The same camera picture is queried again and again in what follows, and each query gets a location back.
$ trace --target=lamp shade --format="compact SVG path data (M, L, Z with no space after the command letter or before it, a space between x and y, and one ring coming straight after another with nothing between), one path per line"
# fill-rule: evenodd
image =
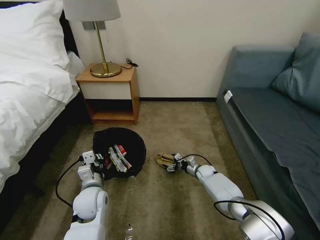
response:
M63 0L66 19L72 21L109 21L119 18L117 0Z

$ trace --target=baseboard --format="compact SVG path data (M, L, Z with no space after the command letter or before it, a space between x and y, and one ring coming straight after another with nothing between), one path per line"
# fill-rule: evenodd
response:
M217 98L145 98L140 97L142 102L215 102Z

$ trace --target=table lamp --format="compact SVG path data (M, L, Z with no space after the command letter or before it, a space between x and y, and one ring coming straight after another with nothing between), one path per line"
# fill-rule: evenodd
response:
M93 65L90 72L95 77L112 77L121 72L121 66L106 62L97 21L109 21L120 18L117 0L63 0L66 19L71 21L91 21L97 32L102 63Z

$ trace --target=wooden nightstand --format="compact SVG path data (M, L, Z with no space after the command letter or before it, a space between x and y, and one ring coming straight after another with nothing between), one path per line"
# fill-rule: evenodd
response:
M76 78L91 122L136 124L140 108L136 68L122 68L116 76L99 78L90 74L91 66Z

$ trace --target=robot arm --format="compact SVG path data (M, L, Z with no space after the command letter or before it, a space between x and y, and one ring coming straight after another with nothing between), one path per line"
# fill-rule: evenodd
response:
M81 192L73 201L73 218L64 240L105 240L105 215L108 194L93 151L82 154L83 165L78 168L82 180Z
M105 214L108 194L102 189L102 174L93 151L82 154L83 165L78 169L82 180L81 192L73 202L73 218L64 240L104 240ZM230 179L218 173L213 166L200 166L191 156L184 160L174 156L174 165L168 171L182 169L204 186L217 205L217 210L229 212L241 222L240 231L246 240L284 240L294 235L291 225L272 207L263 201L243 198L241 190Z
M174 158L179 169L200 181L213 199L214 206L217 205L220 211L229 212L233 220L241 222L240 231L246 240L293 237L293 228L276 210L263 201L244 199L238 186L213 166L200 166L193 156L183 160L180 154L176 154Z

